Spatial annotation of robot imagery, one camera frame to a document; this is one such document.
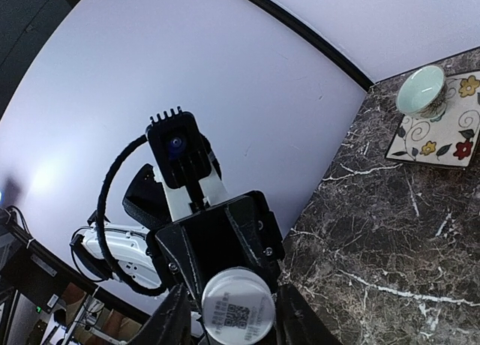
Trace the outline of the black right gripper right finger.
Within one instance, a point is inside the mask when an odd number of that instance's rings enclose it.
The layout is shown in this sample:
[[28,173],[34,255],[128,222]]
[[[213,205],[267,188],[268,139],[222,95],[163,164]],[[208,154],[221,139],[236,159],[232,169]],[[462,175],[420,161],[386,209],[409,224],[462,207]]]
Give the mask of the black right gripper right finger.
[[277,344],[341,345],[293,284],[278,287],[275,311]]

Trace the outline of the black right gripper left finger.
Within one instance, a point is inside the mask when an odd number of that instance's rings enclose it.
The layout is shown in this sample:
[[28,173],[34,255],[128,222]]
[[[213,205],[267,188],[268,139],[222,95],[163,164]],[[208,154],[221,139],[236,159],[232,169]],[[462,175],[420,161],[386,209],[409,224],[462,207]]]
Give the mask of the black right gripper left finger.
[[191,343],[191,306],[187,288],[175,285],[139,332],[131,345],[177,345]]

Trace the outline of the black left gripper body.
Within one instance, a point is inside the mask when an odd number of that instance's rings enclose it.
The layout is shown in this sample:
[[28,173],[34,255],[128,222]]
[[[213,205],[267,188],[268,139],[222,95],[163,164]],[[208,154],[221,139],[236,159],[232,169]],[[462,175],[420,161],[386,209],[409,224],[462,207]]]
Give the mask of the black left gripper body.
[[283,238],[259,190],[168,223],[154,240],[154,267],[167,289],[183,284],[201,296],[216,274],[242,267],[259,275],[271,293],[278,290]]

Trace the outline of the white pill bottle orange label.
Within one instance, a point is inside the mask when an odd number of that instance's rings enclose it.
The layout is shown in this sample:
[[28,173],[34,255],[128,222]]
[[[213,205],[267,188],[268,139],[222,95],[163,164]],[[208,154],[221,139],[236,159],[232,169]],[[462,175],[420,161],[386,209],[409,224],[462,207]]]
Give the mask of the white pill bottle orange label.
[[275,302],[267,283],[246,268],[228,268],[205,285],[202,320],[219,344],[257,344],[275,324]]

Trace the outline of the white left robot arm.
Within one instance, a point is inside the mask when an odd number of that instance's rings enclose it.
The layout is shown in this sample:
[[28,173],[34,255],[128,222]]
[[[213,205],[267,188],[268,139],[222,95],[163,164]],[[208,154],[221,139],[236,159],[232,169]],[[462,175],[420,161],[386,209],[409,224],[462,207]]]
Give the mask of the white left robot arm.
[[207,188],[219,192],[216,203],[194,211],[184,188],[164,187],[159,177],[156,167],[143,165],[123,196],[124,210],[136,224],[114,224],[94,211],[87,226],[72,235],[72,252],[92,274],[148,296],[181,284],[197,300],[215,275],[241,268],[276,292],[285,250],[261,192],[228,199],[213,172]]

